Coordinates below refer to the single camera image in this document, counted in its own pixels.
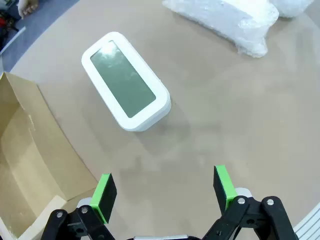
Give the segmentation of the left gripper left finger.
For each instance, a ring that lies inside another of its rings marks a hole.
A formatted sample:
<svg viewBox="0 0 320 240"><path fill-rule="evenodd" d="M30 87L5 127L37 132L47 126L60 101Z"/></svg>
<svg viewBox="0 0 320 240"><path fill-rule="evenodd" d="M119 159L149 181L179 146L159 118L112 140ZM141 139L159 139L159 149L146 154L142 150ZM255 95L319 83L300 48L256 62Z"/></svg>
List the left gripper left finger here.
<svg viewBox="0 0 320 240"><path fill-rule="evenodd" d="M68 213L64 209L51 212L44 227L42 240L113 240L107 229L116 200L117 189L112 174L102 174L89 204Z"/></svg>

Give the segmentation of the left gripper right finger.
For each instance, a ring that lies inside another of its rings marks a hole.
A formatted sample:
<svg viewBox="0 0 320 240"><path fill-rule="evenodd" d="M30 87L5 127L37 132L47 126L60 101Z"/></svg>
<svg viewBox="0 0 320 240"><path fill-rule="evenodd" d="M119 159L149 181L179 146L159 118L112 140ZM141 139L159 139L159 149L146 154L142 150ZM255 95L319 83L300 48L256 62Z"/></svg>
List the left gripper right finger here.
<svg viewBox="0 0 320 240"><path fill-rule="evenodd" d="M240 195L224 165L215 165L213 188L221 211L204 240L234 240L243 228L252 229L260 240L297 240L280 198L267 196L261 201Z"/></svg>

